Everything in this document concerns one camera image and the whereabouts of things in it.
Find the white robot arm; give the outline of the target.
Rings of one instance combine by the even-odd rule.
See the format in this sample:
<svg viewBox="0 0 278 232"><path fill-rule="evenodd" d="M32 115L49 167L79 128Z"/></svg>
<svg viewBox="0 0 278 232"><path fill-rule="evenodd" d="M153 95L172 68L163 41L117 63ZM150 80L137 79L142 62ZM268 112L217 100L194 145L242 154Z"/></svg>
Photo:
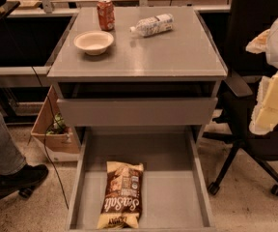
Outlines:
<svg viewBox="0 0 278 232"><path fill-rule="evenodd" d="M278 125L278 18L269 29L249 42L246 50L255 54L264 52L268 65L276 69L272 77L263 76L260 81L249 124L252 133L264 135Z"/></svg>

